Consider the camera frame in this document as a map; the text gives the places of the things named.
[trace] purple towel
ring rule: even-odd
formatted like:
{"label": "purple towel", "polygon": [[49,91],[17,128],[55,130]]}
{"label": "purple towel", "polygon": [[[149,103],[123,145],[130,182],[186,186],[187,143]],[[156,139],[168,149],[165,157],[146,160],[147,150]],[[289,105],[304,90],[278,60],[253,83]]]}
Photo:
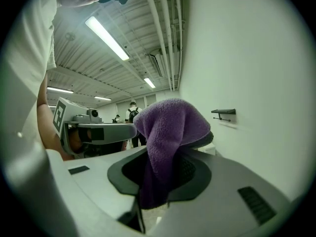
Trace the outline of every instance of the purple towel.
{"label": "purple towel", "polygon": [[140,190],[142,209],[166,203],[172,185],[172,160],[179,146],[195,142],[210,132],[210,124],[182,99],[154,103],[134,118],[147,139],[148,161]]}

